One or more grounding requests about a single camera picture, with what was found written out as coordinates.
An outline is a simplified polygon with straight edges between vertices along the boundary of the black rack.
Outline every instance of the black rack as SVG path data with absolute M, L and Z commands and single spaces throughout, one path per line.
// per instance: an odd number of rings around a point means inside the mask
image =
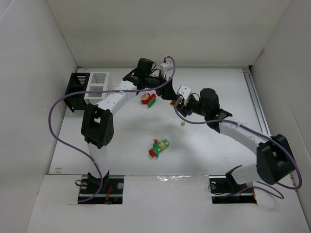
M 89 76 L 90 73 L 72 73 L 65 95 L 77 91 L 86 91 Z M 66 98 L 64 102 L 72 112 L 74 112 L 74 110 L 84 110 L 87 105 L 84 100 L 84 94 L 71 96 Z

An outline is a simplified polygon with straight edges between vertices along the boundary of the white panel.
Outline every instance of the white panel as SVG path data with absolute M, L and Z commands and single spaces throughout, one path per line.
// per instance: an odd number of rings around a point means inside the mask
M 0 18 L 2 14 L 5 12 L 5 10 L 8 8 L 12 0 L 1 0 L 0 1 Z
M 310 232 L 295 192 L 284 188 L 285 200 L 255 190 L 257 204 L 212 204 L 204 175 L 126 176 L 122 205 L 77 205 L 80 178 L 45 176 L 27 233 Z
M 290 0 L 48 0 L 80 66 L 252 65 Z
M 311 220 L 311 159 L 297 125 L 295 115 L 287 101 L 287 93 L 282 90 L 277 81 L 269 58 L 265 52 L 261 54 L 252 68 L 255 85 L 260 97 L 271 134 L 282 134 L 287 137 L 295 160 L 300 168 L 303 185 L 299 190 L 307 219 Z
M 234 116 L 228 117 L 226 120 L 232 120 L 239 123 L 239 120 Z M 228 122 L 219 123 L 219 130 L 221 134 L 227 135 L 244 145 L 246 148 L 249 148 L 254 153 L 254 155 L 257 153 L 257 147 L 259 146 L 259 143 L 265 143 L 268 141 L 259 135 L 246 131 L 239 125 L 233 125 Z
M 0 232 L 23 233 L 55 148 L 48 111 L 76 63 L 44 0 L 13 0 L 0 38 Z M 55 109 L 56 132 L 64 111 Z
M 311 1 L 293 0 L 255 63 L 255 82 L 269 127 L 289 139 L 302 171 L 299 191 L 311 222 Z

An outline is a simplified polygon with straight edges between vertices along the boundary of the black bracket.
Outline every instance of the black bracket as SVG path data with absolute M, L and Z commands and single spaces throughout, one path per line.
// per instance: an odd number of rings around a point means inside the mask
M 89 76 L 90 73 L 72 73 L 65 95 L 78 91 L 86 91 Z M 74 110 L 84 110 L 86 106 L 84 94 L 70 96 L 64 99 L 64 102 L 72 112 Z
M 151 76 L 153 72 L 153 65 L 155 62 L 146 58 L 140 58 L 137 68 L 133 69 L 128 73 L 123 81 L 129 81 L 137 87 L 137 89 L 145 88 L 155 88 L 166 82 L 164 77 L 159 75 L 158 77 Z M 155 92 L 164 100 L 177 100 L 176 93 L 173 89 L 173 81 L 171 80 L 168 84 L 163 86 L 160 89 L 157 89 Z
M 227 118 L 227 117 L 232 117 L 232 114 L 229 113 L 229 112 L 227 112 L 227 111 L 225 111 L 225 110 L 223 110 L 223 109 L 221 108 L 221 109 L 219 109 L 219 112 L 217 112 L 214 116 L 212 116 L 212 117 L 211 117 L 211 116 L 206 116 L 206 117 L 205 117 L 205 120 L 206 120 L 206 121 L 207 121 L 207 120 L 217 120 L 217 119 L 223 120 L 223 119 L 225 119 L 225 118 Z M 214 123 L 208 123 L 207 125 L 208 125 L 211 129 L 213 129 L 213 130 L 217 131 L 218 133 L 220 133 L 219 123 L 220 123 L 220 122 L 214 122 Z
M 85 141 L 100 149 L 109 144 L 113 133 L 113 119 L 110 110 L 103 110 L 97 105 L 89 103 L 84 110 L 81 127 L 81 134 Z
M 286 137 L 278 134 L 271 137 L 278 142 L 294 158 Z M 275 184 L 294 171 L 294 166 L 280 148 L 268 141 L 257 147 L 257 173 L 268 184 Z
M 92 176 L 91 173 L 87 174 L 87 185 L 89 185 L 89 183 L 92 183 L 93 185 L 99 187 L 101 185 L 101 179 L 100 178 L 95 178 L 94 176 Z M 109 183 L 109 171 L 107 172 L 107 174 L 103 177 L 103 186 L 102 186 L 102 190 L 105 190 L 108 186 Z
M 212 190 L 212 193 L 236 193 L 244 189 L 245 187 L 243 187 L 243 185 L 237 184 L 232 177 L 232 172 L 239 167 L 241 167 L 241 165 L 236 166 L 235 168 L 228 171 L 225 176 L 210 178 L 210 183 L 215 186 L 215 188 Z

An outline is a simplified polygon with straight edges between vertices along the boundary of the screw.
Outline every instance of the screw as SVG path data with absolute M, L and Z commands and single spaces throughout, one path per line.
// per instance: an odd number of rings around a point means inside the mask
M 215 181 L 212 181 L 212 182 L 210 183 L 210 188 L 211 188 L 211 189 L 215 189 L 215 188 L 216 188 L 216 182 L 215 182 Z
M 80 187 L 81 187 L 81 189 L 86 189 L 87 188 L 87 183 L 83 182 Z
M 118 189 L 123 189 L 123 187 L 124 187 L 124 184 L 123 184 L 123 183 L 118 183 L 118 185 L 117 185 L 117 188 L 118 188 Z

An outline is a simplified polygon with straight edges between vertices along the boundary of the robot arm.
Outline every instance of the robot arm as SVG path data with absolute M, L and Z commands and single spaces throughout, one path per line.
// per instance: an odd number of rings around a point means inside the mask
M 81 133 L 85 137 L 90 155 L 96 161 L 101 173 L 104 177 L 103 190 L 108 184 L 109 169 L 107 164 L 107 145 L 111 141 L 113 129 L 113 116 L 116 112 L 126 104 L 128 100 L 134 97 L 136 90 L 145 88 L 156 88 L 165 82 L 166 72 L 172 69 L 172 64 L 165 62 L 161 64 L 159 76 L 152 76 L 152 66 L 154 62 L 141 58 L 136 69 L 127 74 L 117 90 L 119 93 L 113 93 L 96 105 L 88 104 L 84 111 Z M 156 94 L 165 100 L 176 100 L 176 94 L 173 90 L 172 81 L 162 88 L 155 90 Z M 87 175 L 89 182 L 99 186 L 99 174 L 94 166 L 91 166 Z
M 132 97 L 136 90 L 155 88 L 166 82 L 165 73 L 171 67 L 168 63 L 161 64 L 161 73 L 158 77 L 152 76 L 154 62 L 141 58 L 138 66 L 123 78 L 118 90 L 130 90 L 109 95 L 97 105 L 89 104 L 84 112 L 81 133 L 88 143 L 91 156 L 99 165 L 101 173 L 108 179 L 106 146 L 113 137 L 113 116 Z M 181 86 L 175 94 L 172 81 L 156 90 L 158 96 L 175 103 L 177 98 L 182 102 L 177 105 L 177 110 L 184 116 L 192 113 L 199 114 L 205 121 L 214 119 L 231 119 L 232 114 L 221 109 L 218 95 L 213 89 L 205 88 L 200 92 L 199 100 L 191 93 L 191 89 Z M 226 189 L 228 193 L 239 191 L 241 184 L 250 181 L 263 180 L 268 184 L 275 184 L 283 177 L 294 171 L 294 166 L 286 155 L 278 150 L 270 141 L 245 131 L 242 127 L 228 122 L 213 122 L 207 124 L 210 128 L 227 135 L 249 148 L 256 156 L 257 163 L 249 166 L 238 166 L 226 173 Z M 272 137 L 293 156 L 286 138 L 282 135 Z M 99 183 L 98 175 L 93 168 L 88 173 L 89 181 Z
M 190 88 L 181 86 L 177 96 L 181 102 L 176 107 L 184 117 L 196 113 L 204 116 L 205 121 L 226 119 L 238 122 L 231 113 L 220 108 L 218 95 L 213 89 L 203 89 L 200 92 L 199 100 L 196 100 Z M 294 166 L 285 153 L 267 139 L 244 130 L 240 125 L 226 121 L 207 123 L 207 125 L 218 133 L 235 139 L 257 156 L 255 164 L 240 165 L 226 173 L 226 188 L 222 190 L 226 190 L 227 193 L 239 191 L 241 184 L 247 182 L 263 180 L 268 184 L 275 184 L 294 171 Z M 278 134 L 271 138 L 284 147 L 293 157 L 288 141 L 284 136 Z

